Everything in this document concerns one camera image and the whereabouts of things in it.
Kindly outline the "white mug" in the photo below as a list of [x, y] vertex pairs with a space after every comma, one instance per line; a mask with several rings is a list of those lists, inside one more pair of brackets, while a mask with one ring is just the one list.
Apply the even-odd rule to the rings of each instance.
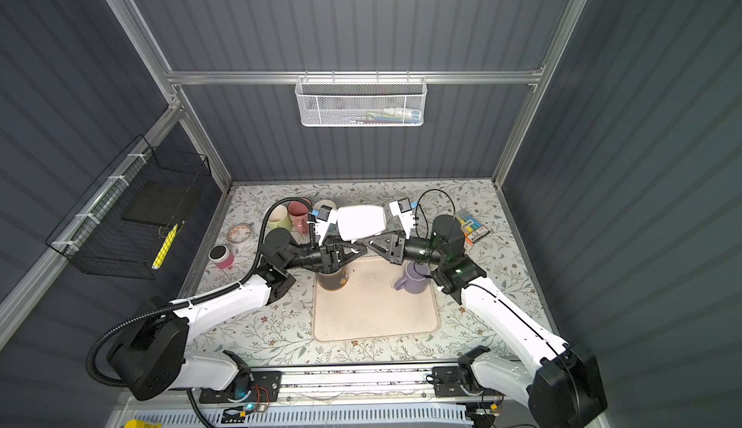
[[345, 242], [376, 236], [386, 230], [386, 213], [380, 206], [356, 205], [337, 210], [337, 231]]

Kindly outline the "purple mug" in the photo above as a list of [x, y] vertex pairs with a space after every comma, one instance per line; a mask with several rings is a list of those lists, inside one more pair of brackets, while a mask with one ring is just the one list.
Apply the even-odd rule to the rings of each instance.
[[419, 262], [407, 263], [403, 275], [396, 281], [393, 288], [396, 291], [406, 291], [409, 294], [422, 294], [431, 279], [430, 269], [426, 264]]

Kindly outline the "light blue mug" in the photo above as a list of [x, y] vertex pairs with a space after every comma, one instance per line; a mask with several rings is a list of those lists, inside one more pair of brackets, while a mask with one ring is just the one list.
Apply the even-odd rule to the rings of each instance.
[[313, 206], [313, 209], [315, 209], [316, 211], [319, 211], [320, 209], [322, 209], [322, 207], [327, 207], [327, 208], [330, 208], [331, 210], [337, 209], [336, 203], [328, 199], [323, 199], [323, 200], [316, 202]]

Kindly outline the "pink patterned mug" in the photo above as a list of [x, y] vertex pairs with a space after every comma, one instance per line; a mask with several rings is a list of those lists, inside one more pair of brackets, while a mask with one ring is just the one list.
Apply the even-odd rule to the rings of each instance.
[[300, 235], [308, 235], [310, 227], [308, 223], [308, 215], [311, 213], [311, 201], [303, 198], [301, 202], [292, 201], [288, 205], [288, 213], [294, 228]]

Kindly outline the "light green mug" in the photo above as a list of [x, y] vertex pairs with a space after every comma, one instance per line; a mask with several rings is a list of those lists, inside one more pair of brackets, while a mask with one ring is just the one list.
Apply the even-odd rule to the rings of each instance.
[[289, 211], [285, 205], [276, 206], [271, 210], [268, 217], [267, 229], [274, 230], [278, 228], [287, 231], [291, 231], [293, 228], [293, 222], [291, 221]]

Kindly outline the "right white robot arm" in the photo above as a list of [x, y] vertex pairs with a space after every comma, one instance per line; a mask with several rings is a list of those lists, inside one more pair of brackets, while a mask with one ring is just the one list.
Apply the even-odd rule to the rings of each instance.
[[441, 292], [479, 317], [515, 353], [516, 362], [484, 346], [461, 356], [459, 380], [466, 391], [498, 391], [527, 407], [540, 427], [584, 427], [607, 410], [594, 352], [569, 344], [514, 304], [467, 254], [456, 217], [436, 217], [429, 238], [391, 231], [361, 244], [392, 264], [429, 265]]

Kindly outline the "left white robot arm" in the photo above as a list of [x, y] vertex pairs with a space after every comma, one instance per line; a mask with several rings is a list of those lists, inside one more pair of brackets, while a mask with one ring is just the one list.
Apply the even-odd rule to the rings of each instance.
[[140, 401], [168, 390], [210, 389], [242, 402], [255, 393], [248, 364], [236, 353], [191, 352], [189, 344], [212, 327], [259, 310], [283, 298], [296, 279], [291, 269], [338, 273], [367, 248], [330, 237], [334, 221], [328, 208], [312, 211], [315, 232], [298, 244], [286, 229], [261, 225], [253, 263], [245, 276], [227, 286], [141, 312], [99, 337], [86, 356], [87, 374], [107, 387], [123, 387]]

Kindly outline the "black mug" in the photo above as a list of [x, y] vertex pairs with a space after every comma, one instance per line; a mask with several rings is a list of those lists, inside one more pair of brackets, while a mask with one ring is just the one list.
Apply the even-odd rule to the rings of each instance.
[[348, 282], [347, 268], [340, 268], [334, 273], [318, 273], [317, 282], [319, 286], [326, 291], [338, 291]]

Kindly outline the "floral table cover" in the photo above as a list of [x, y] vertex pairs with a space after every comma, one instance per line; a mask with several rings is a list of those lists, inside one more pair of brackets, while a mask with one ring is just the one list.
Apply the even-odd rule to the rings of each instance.
[[[266, 210], [287, 196], [303, 196], [314, 203], [330, 200], [339, 207], [386, 207], [392, 200], [407, 197], [420, 200], [429, 219], [453, 209], [468, 211], [490, 231], [469, 248], [469, 256], [531, 318], [549, 331], [557, 329], [516, 242], [509, 211], [488, 180], [235, 186], [218, 209], [216, 228], [208, 233], [208, 241], [224, 244], [228, 231], [237, 224], [259, 231]], [[477, 345], [499, 356], [514, 356], [479, 317], [441, 293], [435, 295], [440, 318], [436, 331], [323, 343], [314, 338], [312, 330], [315, 277], [302, 269], [293, 275], [296, 283], [284, 298], [211, 327], [189, 343], [189, 350], [231, 351], [252, 366], [456, 360]]]

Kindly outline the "beige drying mat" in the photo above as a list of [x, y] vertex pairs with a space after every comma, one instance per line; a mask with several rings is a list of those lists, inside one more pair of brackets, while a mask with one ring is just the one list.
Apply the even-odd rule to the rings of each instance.
[[315, 287], [312, 333], [320, 342], [359, 341], [432, 333], [440, 327], [432, 281], [419, 295], [393, 286], [410, 263], [390, 264], [362, 257], [346, 266], [347, 284], [338, 291]]

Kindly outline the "tape roll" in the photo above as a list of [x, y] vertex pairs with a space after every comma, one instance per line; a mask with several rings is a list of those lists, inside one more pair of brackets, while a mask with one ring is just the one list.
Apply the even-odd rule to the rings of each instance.
[[244, 244], [252, 237], [252, 228], [247, 223], [236, 223], [226, 233], [226, 240], [230, 244]]

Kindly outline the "tubes in white basket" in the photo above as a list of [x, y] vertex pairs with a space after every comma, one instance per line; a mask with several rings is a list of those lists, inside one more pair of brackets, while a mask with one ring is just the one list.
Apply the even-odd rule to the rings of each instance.
[[353, 124], [422, 124], [423, 112], [405, 107], [374, 109], [356, 112], [345, 121]]

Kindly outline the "yellow object at bottom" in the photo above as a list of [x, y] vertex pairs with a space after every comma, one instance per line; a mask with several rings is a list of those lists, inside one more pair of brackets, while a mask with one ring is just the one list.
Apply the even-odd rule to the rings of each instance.
[[131, 419], [124, 424], [123, 428], [162, 428], [162, 424], [141, 419]]

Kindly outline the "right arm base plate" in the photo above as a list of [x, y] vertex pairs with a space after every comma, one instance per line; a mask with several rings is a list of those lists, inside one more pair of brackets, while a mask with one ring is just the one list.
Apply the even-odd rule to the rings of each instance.
[[425, 376], [425, 382], [432, 385], [434, 395], [438, 398], [504, 397], [503, 393], [494, 389], [466, 389], [456, 365], [434, 366]]

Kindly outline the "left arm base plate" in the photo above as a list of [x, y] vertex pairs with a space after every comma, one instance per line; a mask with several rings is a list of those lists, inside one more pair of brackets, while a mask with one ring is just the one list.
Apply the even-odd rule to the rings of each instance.
[[224, 390], [203, 389], [198, 402], [220, 403], [274, 403], [277, 401], [283, 374], [279, 371], [241, 372]]

